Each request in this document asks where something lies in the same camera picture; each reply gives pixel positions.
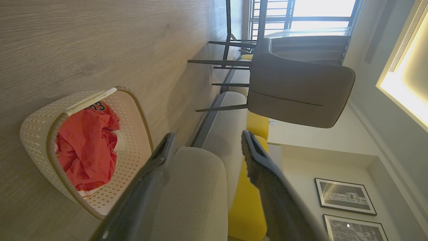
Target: wooden floor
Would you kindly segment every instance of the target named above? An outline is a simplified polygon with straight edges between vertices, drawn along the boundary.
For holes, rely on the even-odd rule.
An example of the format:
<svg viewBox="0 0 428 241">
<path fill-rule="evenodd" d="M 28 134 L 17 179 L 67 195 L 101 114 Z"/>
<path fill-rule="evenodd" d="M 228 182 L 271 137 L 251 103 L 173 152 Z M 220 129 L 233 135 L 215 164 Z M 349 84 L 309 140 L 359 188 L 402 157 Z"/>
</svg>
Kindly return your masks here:
<svg viewBox="0 0 428 241">
<path fill-rule="evenodd" d="M 242 0 L 232 1 L 241 36 Z M 34 166 L 19 127 L 71 93 L 132 89 L 155 145 L 176 132 L 185 145 L 224 70 L 187 64 L 220 59 L 225 0 L 0 0 L 0 240 L 88 240 L 100 221 L 57 191 Z M 233 58 L 236 49 L 229 53 Z"/>
</svg>

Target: framed picture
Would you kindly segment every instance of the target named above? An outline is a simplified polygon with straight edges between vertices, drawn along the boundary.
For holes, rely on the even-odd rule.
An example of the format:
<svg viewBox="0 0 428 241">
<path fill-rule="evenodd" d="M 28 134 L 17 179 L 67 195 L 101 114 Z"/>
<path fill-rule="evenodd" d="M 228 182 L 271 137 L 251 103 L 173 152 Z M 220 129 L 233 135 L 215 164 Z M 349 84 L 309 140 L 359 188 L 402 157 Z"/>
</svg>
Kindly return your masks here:
<svg viewBox="0 0 428 241">
<path fill-rule="evenodd" d="M 364 185 L 315 178 L 322 208 L 376 216 Z"/>
<path fill-rule="evenodd" d="M 332 241 L 388 241 L 381 223 L 323 215 Z"/>
</svg>

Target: gray curtain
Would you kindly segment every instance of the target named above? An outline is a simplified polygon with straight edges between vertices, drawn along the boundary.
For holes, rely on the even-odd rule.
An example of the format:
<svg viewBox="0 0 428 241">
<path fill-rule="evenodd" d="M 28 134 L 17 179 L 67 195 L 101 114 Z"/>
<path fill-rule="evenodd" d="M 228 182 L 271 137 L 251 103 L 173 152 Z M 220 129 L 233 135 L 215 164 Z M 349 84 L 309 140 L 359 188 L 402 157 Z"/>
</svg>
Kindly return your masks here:
<svg viewBox="0 0 428 241">
<path fill-rule="evenodd" d="M 342 65 L 350 36 L 297 36 L 272 39 L 272 52 L 283 58 Z"/>
</svg>

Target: gray chair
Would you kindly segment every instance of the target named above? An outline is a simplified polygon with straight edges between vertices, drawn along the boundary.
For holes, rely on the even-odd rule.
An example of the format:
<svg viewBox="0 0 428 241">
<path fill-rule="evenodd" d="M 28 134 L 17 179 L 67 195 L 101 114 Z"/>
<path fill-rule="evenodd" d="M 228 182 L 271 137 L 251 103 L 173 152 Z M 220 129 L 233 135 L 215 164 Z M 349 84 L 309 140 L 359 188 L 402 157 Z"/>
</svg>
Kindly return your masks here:
<svg viewBox="0 0 428 241">
<path fill-rule="evenodd" d="M 271 40 L 257 42 L 251 62 L 231 60 L 189 60 L 248 69 L 249 84 L 213 84 L 249 87 L 247 104 L 200 111 L 248 108 L 249 111 L 279 121 L 331 128 L 348 101 L 355 82 L 352 69 L 323 63 L 289 60 L 271 51 Z"/>
</svg>

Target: laundry basket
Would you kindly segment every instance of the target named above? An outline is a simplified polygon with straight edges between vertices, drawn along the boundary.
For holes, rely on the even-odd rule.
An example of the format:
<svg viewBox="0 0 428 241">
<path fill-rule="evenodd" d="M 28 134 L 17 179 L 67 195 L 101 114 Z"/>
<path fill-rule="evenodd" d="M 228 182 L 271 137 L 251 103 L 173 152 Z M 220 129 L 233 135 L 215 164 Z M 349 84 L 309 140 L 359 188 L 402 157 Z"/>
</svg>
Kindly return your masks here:
<svg viewBox="0 0 428 241">
<path fill-rule="evenodd" d="M 55 154 L 59 128 L 72 114 L 103 100 L 120 118 L 124 148 L 117 152 L 117 166 L 109 184 L 83 199 L 66 176 Z M 134 93 L 125 87 L 84 91 L 59 99 L 28 116 L 21 125 L 21 142 L 43 175 L 65 196 L 103 219 L 122 192 L 146 163 L 153 143 L 146 118 Z"/>
</svg>

